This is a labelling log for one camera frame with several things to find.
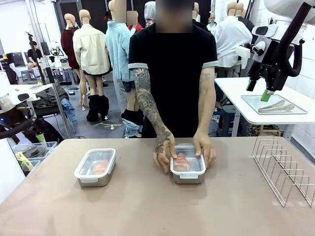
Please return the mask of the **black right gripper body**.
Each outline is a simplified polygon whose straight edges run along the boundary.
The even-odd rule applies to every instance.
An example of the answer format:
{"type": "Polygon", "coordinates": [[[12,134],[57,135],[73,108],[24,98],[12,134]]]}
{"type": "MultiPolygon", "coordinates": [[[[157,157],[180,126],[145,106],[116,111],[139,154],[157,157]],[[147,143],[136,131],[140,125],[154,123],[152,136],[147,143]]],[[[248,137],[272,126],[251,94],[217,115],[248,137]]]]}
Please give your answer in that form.
{"type": "Polygon", "coordinates": [[[265,39],[251,45],[251,51],[254,52],[254,63],[248,72],[249,79],[258,81],[262,78],[269,91],[282,90],[288,75],[281,63],[288,61],[288,53],[292,51],[290,43],[265,39]]]}

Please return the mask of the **person's right hand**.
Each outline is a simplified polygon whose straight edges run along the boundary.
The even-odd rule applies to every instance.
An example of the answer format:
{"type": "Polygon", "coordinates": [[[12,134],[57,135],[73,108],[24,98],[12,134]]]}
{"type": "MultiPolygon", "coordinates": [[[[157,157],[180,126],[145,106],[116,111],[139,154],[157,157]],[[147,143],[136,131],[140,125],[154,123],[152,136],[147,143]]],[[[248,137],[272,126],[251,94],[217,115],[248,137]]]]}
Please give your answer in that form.
{"type": "Polygon", "coordinates": [[[169,130],[166,130],[163,134],[157,135],[153,160],[162,168],[164,173],[168,173],[170,170],[170,158],[177,158],[175,138],[169,130]]]}

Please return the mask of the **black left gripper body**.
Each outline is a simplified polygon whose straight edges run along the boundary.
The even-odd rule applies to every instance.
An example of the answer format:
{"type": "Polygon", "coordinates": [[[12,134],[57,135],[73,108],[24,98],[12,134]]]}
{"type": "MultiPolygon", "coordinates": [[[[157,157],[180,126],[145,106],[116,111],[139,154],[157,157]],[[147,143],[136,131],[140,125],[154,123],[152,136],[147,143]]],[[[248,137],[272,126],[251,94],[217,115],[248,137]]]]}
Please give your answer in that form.
{"type": "Polygon", "coordinates": [[[35,112],[32,108],[14,108],[0,113],[0,133],[17,134],[31,127],[35,112]]]}

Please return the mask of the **person's left hand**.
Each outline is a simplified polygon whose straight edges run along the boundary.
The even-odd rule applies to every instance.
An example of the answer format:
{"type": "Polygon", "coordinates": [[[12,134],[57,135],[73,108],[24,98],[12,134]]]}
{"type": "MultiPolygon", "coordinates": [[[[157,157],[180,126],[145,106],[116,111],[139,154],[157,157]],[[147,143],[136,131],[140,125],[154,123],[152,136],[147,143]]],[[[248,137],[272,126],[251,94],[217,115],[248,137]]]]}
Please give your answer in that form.
{"type": "Polygon", "coordinates": [[[216,159],[216,151],[207,133],[197,131],[193,137],[195,145],[195,156],[203,156],[205,167],[208,169],[216,159]]]}

